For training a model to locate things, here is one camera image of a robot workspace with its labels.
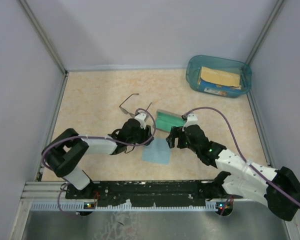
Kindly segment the grey glasses case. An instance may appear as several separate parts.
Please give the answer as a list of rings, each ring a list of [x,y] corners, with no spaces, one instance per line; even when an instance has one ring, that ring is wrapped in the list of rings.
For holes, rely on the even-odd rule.
[[[158,109],[156,111],[156,129],[169,133],[172,127],[183,127],[186,123],[182,116],[173,112]]]

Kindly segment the blue cleaning cloth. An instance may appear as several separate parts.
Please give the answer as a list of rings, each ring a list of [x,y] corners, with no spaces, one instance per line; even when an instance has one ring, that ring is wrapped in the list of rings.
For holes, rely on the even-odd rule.
[[[170,162],[171,149],[165,138],[155,138],[142,151],[141,159],[145,162],[168,165]]]

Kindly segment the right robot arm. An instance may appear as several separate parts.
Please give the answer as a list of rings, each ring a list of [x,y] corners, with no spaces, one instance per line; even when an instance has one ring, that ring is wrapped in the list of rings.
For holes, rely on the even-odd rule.
[[[244,160],[224,145],[209,140],[197,125],[173,126],[166,138],[170,148],[189,149],[205,165],[220,170],[213,192],[254,200],[278,218],[290,222],[300,210],[300,181],[287,168],[272,168]]]

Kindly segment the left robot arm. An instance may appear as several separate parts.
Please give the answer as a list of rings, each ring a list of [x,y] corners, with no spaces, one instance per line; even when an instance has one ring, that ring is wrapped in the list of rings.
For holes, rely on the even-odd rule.
[[[134,118],[105,137],[83,136],[68,128],[43,149],[42,163],[57,177],[73,185],[78,195],[87,199],[93,195],[94,186],[90,177],[78,167],[83,156],[118,155],[125,153],[128,146],[148,146],[153,140],[151,127]]]

